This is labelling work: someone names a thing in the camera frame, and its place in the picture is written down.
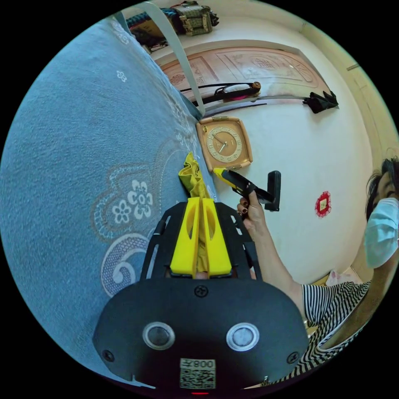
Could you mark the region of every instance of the screw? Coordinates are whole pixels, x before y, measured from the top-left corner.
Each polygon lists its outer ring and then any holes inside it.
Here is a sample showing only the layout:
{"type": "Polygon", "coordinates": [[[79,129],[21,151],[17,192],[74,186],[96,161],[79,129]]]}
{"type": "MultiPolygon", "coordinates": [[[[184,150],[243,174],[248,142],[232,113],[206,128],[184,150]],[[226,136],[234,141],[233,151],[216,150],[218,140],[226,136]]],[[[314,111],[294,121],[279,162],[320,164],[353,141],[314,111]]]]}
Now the screw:
{"type": "Polygon", "coordinates": [[[298,352],[292,352],[288,357],[287,357],[287,363],[289,365],[295,363],[299,358],[299,353],[298,352]]]}
{"type": "Polygon", "coordinates": [[[111,363],[115,360],[115,357],[109,350],[103,350],[103,358],[111,363]]]}
{"type": "Polygon", "coordinates": [[[208,295],[208,288],[205,286],[197,286],[194,289],[194,294],[199,298],[204,298],[208,295]]]}

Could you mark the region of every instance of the yellow cloth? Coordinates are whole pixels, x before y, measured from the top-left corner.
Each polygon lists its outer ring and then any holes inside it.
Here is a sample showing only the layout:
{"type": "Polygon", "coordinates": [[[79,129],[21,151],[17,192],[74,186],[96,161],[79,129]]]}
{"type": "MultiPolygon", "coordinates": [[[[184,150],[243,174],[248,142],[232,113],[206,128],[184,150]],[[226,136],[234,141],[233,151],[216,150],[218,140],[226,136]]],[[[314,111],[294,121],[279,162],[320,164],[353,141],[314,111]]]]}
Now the yellow cloth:
{"type": "MultiPolygon", "coordinates": [[[[187,155],[184,168],[179,172],[179,178],[191,197],[210,198],[198,162],[194,159],[192,153],[187,155]]],[[[202,217],[199,218],[197,271],[208,271],[205,252],[205,227],[202,217]]]]}

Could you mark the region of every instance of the red paper decoration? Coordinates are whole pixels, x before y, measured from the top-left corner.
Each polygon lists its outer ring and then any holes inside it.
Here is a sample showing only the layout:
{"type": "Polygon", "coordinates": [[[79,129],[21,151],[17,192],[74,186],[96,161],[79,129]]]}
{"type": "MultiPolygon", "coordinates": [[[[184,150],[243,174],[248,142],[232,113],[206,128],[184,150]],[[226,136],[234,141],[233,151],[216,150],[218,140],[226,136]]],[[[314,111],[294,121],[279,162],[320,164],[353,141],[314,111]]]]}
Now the red paper decoration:
{"type": "Polygon", "coordinates": [[[327,216],[331,212],[331,195],[328,191],[323,192],[316,201],[315,211],[319,217],[327,216]]]}

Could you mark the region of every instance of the hand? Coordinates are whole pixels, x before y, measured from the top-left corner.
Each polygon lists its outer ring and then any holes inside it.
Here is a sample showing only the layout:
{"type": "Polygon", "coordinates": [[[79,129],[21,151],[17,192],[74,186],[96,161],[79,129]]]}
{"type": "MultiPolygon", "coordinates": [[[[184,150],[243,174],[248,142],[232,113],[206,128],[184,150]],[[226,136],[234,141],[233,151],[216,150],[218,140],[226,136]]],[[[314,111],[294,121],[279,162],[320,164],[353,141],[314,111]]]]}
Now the hand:
{"type": "Polygon", "coordinates": [[[249,194],[249,204],[245,198],[240,199],[237,211],[241,214],[248,213],[248,217],[244,219],[244,226],[254,241],[265,234],[267,231],[265,212],[259,204],[255,191],[249,194]]]}

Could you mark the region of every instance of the label sticker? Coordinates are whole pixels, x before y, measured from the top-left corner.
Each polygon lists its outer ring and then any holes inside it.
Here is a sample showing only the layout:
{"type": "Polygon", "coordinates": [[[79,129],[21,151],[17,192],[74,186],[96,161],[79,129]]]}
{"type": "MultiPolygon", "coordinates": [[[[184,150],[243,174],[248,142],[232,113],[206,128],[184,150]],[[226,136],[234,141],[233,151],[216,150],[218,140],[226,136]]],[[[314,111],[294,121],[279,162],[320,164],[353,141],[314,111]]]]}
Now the label sticker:
{"type": "Polygon", "coordinates": [[[215,360],[180,359],[180,388],[215,389],[215,360]]]}

